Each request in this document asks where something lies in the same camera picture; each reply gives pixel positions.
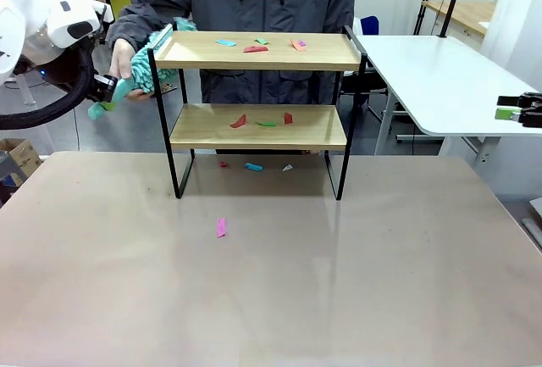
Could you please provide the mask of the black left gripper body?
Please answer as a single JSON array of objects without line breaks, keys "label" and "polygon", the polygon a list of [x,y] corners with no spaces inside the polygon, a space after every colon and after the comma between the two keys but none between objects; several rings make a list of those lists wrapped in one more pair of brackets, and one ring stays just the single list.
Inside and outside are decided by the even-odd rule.
[{"label": "black left gripper body", "polygon": [[94,67],[92,52],[95,48],[95,37],[81,39],[76,44],[64,49],[64,52],[55,60],[41,67],[41,77],[44,81],[64,91],[71,90],[77,82],[80,68],[83,65],[80,50],[90,56],[91,84],[87,92],[88,97],[99,97],[98,81],[94,78],[97,70]]}]

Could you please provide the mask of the person's right hand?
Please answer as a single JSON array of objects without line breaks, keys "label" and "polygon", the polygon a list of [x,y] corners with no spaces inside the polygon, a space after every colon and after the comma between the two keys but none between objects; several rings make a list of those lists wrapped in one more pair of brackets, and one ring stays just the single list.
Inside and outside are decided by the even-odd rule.
[{"label": "person's right hand", "polygon": [[[135,49],[125,39],[119,38],[113,45],[109,73],[118,79],[128,80],[131,78],[131,60],[136,54]],[[142,89],[134,89],[126,95],[130,101],[142,102],[148,100],[151,93],[145,93]]]}]

